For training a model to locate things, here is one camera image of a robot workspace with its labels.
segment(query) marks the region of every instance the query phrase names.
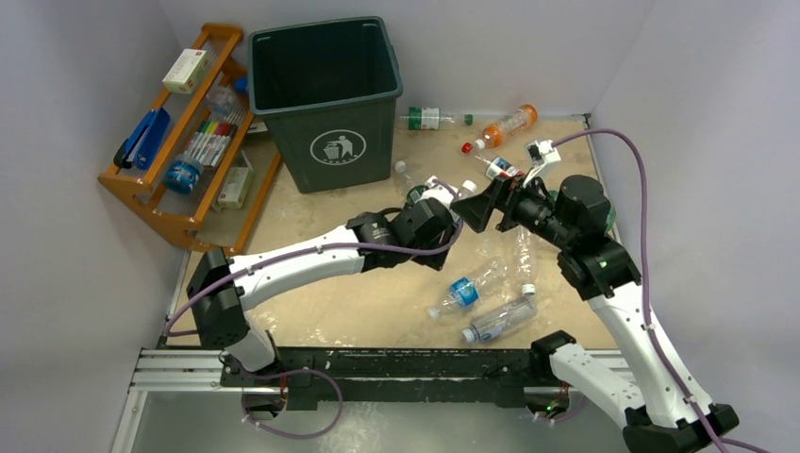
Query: orange bottle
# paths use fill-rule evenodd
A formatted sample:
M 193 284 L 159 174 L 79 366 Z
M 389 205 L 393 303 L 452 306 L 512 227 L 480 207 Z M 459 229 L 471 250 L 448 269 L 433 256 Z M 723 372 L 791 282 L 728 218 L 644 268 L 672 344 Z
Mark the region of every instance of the orange bottle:
M 533 126 L 538 117 L 539 114 L 536 109 L 530 104 L 525 104 L 510 115 L 504 116 L 497 123 L 487 126 L 480 134 L 480 138 L 474 142 L 465 143 L 461 147 L 461 152 L 470 154 L 475 148 L 484 149 L 500 146 L 508 137 Z

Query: medicine box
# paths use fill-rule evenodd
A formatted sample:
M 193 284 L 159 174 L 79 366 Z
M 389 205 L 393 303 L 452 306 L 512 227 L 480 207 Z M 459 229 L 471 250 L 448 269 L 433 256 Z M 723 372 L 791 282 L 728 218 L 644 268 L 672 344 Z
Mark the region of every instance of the medicine box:
M 247 196 L 247 191 L 253 183 L 256 176 L 256 170 L 250 165 L 247 156 L 242 152 L 242 157 L 246 167 L 231 167 L 225 177 L 225 184 L 220 190 L 220 195 L 217 197 L 217 202 L 222 208 L 231 208 L 237 210 L 244 204 L 244 198 Z
M 208 69 L 208 55 L 205 50 L 184 49 L 164 77 L 164 87 L 171 92 L 189 94 L 203 81 Z

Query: marker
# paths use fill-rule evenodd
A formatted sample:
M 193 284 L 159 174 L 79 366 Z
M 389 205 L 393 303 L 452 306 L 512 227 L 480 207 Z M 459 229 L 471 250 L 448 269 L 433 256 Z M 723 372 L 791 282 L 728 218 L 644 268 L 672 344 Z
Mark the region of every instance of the marker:
M 200 160 L 201 162 L 203 161 L 203 157 L 206 155 L 208 150 L 208 143 L 214 138 L 214 131 L 216 131 L 217 127 L 219 126 L 220 124 L 216 121 L 212 121 L 208 124 L 208 127 L 205 130 L 205 135 L 203 136 L 203 140 L 199 143 L 197 154 L 194 156 L 195 159 Z
M 197 159 L 200 154 L 200 151 L 203 150 L 203 146 L 208 140 L 208 134 L 210 133 L 211 128 L 213 127 L 213 122 L 211 120 L 205 121 L 206 126 L 203 127 L 203 130 L 200 131 L 200 137 L 197 138 L 197 142 L 194 143 L 194 148 L 192 149 L 192 156 Z
M 227 146 L 230 144 L 230 141 L 233 140 L 233 136 L 236 135 L 236 130 L 238 128 L 236 125 L 230 125 L 230 129 L 228 130 L 227 135 L 223 137 L 222 142 L 219 145 L 219 149 L 217 150 L 217 155 L 214 156 L 214 160 L 211 162 L 212 167 L 216 167 L 218 163 L 220 163 L 220 159 L 225 154 Z
M 191 156 L 194 146 L 197 144 L 197 140 L 200 139 L 200 136 L 203 134 L 203 129 L 206 128 L 208 124 L 208 120 L 203 120 L 200 122 L 200 126 L 197 130 L 194 131 L 194 135 L 192 135 L 192 139 L 189 140 L 189 144 L 186 145 L 186 150 L 184 150 L 184 154 Z
M 233 127 L 232 124 L 225 123 L 217 131 L 216 137 L 214 137 L 214 141 L 210 144 L 208 153 L 206 154 L 206 162 L 208 163 L 208 166 L 213 166 L 211 163 L 214 162 L 214 159 L 217 157 L 220 145 L 222 144 L 228 132 L 230 132 L 231 127 Z

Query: blue stapler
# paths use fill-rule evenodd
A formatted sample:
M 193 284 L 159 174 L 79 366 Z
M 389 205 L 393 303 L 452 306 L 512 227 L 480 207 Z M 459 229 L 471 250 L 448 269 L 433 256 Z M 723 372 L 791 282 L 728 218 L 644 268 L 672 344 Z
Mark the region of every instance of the blue stapler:
M 170 114 L 165 109 L 153 109 L 139 121 L 139 125 L 125 139 L 117 154 L 114 165 L 120 168 L 136 168 L 147 170 L 153 158 L 161 148 L 161 141 L 170 125 Z

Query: trash can logo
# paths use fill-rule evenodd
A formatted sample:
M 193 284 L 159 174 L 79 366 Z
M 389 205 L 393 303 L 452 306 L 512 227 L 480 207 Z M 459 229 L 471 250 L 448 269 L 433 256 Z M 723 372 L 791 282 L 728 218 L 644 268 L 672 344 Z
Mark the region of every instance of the trash can logo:
M 325 165 L 344 165 L 364 155 L 367 142 L 347 129 L 328 130 L 311 142 L 311 156 Z

